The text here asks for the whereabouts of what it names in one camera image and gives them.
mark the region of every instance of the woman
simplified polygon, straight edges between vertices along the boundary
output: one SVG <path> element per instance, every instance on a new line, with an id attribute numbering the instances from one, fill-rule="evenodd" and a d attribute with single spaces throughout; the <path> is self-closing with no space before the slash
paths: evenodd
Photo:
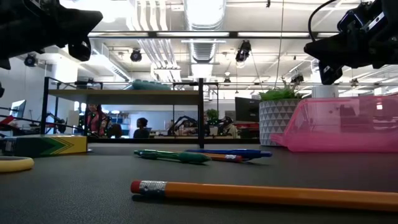
<path id="1" fill-rule="evenodd" d="M 133 138 L 149 138 L 149 131 L 146 130 L 148 120 L 145 118 L 137 119 L 137 130 L 134 132 Z"/>
<path id="2" fill-rule="evenodd" d="M 87 126 L 88 130 L 98 136 L 105 136 L 110 120 L 102 112 L 101 105 L 88 105 Z"/>

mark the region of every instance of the geometric planter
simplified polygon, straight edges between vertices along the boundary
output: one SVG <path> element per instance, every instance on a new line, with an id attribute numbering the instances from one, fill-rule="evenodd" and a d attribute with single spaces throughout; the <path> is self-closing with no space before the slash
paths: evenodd
<path id="1" fill-rule="evenodd" d="M 259 107 L 260 143 L 262 146 L 280 146 L 272 142 L 271 134 L 283 133 L 294 109 L 301 99 L 263 101 Z"/>

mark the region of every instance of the table surface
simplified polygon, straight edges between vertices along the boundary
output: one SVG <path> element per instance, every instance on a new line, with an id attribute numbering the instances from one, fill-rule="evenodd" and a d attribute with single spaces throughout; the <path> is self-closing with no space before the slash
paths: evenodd
<path id="1" fill-rule="evenodd" d="M 329 208 L 145 200 L 132 180 L 315 187 L 398 192 L 398 154 L 291 153 L 206 165 L 150 161 L 135 149 L 184 150 L 192 145 L 91 144 L 82 156 L 35 159 L 34 169 L 0 175 L 0 223 L 398 223 L 393 213 Z M 258 149 L 257 145 L 206 145 Z"/>

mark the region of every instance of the yellow tape roll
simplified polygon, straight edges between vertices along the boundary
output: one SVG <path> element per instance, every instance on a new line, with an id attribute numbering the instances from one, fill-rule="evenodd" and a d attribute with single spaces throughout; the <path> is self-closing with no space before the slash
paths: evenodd
<path id="1" fill-rule="evenodd" d="M 29 157 L 0 156 L 0 172 L 29 170 L 35 162 Z"/>

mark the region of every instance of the yellow pencil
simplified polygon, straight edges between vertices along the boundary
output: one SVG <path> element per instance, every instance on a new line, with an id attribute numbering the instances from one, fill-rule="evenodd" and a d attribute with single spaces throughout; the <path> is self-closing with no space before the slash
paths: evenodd
<path id="1" fill-rule="evenodd" d="M 136 180 L 131 192 L 167 198 L 306 205 L 398 212 L 398 193 Z"/>

